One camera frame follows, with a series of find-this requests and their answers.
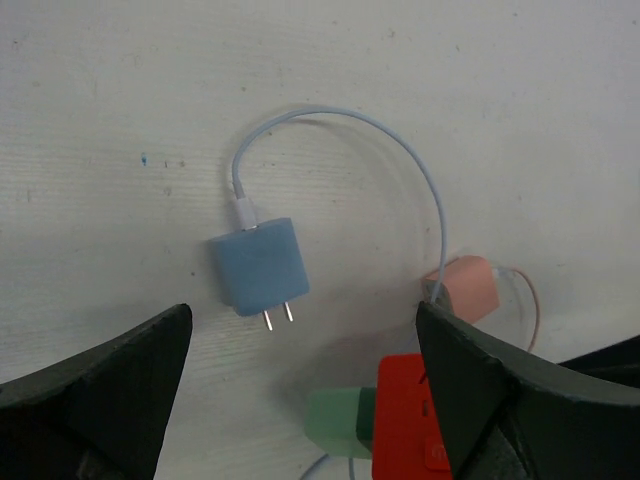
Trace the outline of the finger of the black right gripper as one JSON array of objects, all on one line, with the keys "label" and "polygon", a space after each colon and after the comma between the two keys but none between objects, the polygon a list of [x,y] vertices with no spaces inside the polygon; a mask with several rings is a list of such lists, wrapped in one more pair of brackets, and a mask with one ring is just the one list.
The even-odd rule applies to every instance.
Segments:
[{"label": "finger of the black right gripper", "polygon": [[638,388],[639,336],[558,364],[554,385],[561,388]]}]

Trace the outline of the light blue charger plug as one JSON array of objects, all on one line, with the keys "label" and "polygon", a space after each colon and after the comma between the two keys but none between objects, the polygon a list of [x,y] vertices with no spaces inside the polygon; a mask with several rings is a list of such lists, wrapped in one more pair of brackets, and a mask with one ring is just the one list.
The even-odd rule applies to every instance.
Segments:
[{"label": "light blue charger plug", "polygon": [[240,317],[260,315],[273,329],[269,312],[281,307],[293,320],[289,303],[310,291],[293,222],[272,219],[210,241],[226,304]]}]

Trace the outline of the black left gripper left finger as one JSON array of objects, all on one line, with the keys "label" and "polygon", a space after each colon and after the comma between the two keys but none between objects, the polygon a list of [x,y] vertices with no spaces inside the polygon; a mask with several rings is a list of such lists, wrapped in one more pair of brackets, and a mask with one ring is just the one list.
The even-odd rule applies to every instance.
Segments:
[{"label": "black left gripper left finger", "polygon": [[151,479],[183,374],[192,311],[1,386],[4,479]]}]

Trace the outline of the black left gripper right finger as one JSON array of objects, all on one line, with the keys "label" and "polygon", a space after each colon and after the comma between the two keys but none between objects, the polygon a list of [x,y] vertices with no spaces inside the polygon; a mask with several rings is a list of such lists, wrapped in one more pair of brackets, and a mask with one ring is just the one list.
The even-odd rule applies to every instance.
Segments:
[{"label": "black left gripper right finger", "polygon": [[558,364],[425,302],[416,330],[454,478],[638,478],[639,387],[557,387]]}]

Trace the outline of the red cube power socket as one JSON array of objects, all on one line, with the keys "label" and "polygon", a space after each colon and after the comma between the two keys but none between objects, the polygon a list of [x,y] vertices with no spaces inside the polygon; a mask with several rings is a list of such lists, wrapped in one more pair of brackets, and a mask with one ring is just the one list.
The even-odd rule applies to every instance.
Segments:
[{"label": "red cube power socket", "polygon": [[387,356],[378,368],[372,478],[451,480],[422,356]]}]

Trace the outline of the green charger plug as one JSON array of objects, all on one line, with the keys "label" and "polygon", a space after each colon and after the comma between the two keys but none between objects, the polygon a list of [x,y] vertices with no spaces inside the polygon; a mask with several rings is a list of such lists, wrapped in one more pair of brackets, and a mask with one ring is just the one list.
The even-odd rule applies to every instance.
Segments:
[{"label": "green charger plug", "polygon": [[375,387],[313,391],[304,420],[306,437],[334,457],[372,459]]}]

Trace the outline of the salmon pink charger plug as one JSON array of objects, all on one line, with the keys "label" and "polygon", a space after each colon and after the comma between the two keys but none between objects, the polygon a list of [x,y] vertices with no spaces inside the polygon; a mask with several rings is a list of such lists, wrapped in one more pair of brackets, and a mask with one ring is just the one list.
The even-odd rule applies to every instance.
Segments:
[{"label": "salmon pink charger plug", "polygon": [[494,312],[500,302],[489,261],[464,255],[447,263],[436,304],[469,324]]}]

